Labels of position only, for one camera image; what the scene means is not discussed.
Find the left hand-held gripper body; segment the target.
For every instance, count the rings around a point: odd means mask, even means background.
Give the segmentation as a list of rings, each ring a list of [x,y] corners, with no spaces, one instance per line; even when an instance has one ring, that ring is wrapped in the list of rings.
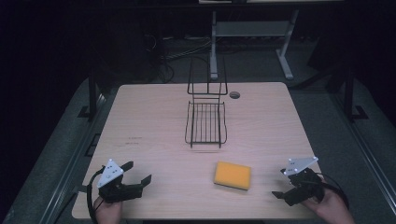
[[[143,189],[136,188],[134,184],[125,185],[122,183],[124,173],[112,159],[107,162],[97,184],[99,196],[106,203],[117,203],[142,197]]]

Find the black wire rack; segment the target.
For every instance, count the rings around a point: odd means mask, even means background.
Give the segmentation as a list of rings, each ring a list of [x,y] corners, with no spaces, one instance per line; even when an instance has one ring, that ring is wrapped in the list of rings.
[[[191,58],[187,94],[191,97],[187,108],[185,142],[195,145],[221,147],[227,141],[226,106],[227,77],[212,77],[210,68],[204,75],[195,76],[195,62]]]

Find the black upright post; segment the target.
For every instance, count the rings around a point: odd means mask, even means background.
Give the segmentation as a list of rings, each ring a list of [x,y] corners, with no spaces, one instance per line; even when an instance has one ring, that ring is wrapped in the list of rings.
[[[92,121],[96,114],[96,83],[94,72],[89,73],[89,121]]]

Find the grey metal desk frame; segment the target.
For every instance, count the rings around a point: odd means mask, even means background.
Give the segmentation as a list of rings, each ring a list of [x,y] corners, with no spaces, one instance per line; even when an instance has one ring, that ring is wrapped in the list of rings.
[[[276,50],[276,56],[286,79],[294,76],[290,70],[286,53],[294,31],[299,10],[292,11],[288,21],[218,21],[217,12],[212,12],[211,50],[209,53],[209,77],[218,79],[217,40],[219,37],[283,37],[284,42]]]

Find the yellow sponge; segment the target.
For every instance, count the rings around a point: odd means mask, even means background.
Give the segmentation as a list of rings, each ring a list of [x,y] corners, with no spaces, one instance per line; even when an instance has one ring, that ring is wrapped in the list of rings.
[[[218,161],[214,183],[230,188],[249,190],[251,168],[241,164]]]

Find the person's right hand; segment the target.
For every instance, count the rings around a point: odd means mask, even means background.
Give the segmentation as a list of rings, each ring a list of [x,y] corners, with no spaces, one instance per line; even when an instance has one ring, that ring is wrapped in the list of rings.
[[[356,224],[344,201],[332,190],[326,189],[320,203],[305,200],[302,205],[322,218],[327,224]]]

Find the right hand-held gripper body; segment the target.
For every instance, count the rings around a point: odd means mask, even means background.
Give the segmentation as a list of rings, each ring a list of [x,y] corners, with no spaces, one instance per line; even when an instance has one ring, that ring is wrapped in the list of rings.
[[[315,197],[320,202],[324,198],[324,188],[321,178],[309,168],[310,165],[318,161],[318,157],[289,159],[286,167],[286,177],[293,185],[294,192],[284,201],[293,206],[309,198]]]

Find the person's left hand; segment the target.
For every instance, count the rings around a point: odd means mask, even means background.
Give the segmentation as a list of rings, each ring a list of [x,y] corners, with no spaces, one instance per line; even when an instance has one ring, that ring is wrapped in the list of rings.
[[[94,212],[98,224],[120,224],[123,203],[106,203],[101,197],[94,201]]]

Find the aluminium frame rail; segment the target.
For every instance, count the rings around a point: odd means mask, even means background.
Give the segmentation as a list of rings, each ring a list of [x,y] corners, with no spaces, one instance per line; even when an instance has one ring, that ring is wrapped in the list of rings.
[[[100,93],[77,109],[67,109],[61,126],[55,134],[60,137],[55,152],[48,159],[48,171],[56,171],[55,186],[49,195],[44,213],[39,219],[39,224],[55,224],[62,215],[63,210],[78,194],[81,182],[87,172],[88,163],[92,156],[92,141],[99,134],[99,121],[105,96]]]
[[[360,112],[359,115],[349,116],[344,109],[344,103],[340,100],[338,96],[332,94],[330,98],[332,99],[332,102],[334,103],[336,109],[341,114],[343,121],[349,129],[351,135],[355,139],[355,142],[357,143],[361,151],[362,158],[366,163],[367,168],[372,173],[373,179],[375,180],[375,183],[378,185],[381,193],[383,194],[383,197],[389,205],[390,210],[392,211],[394,216],[396,216],[396,188],[391,185],[388,177],[378,163],[369,144],[364,139],[356,123],[357,120],[364,119],[362,112]]]

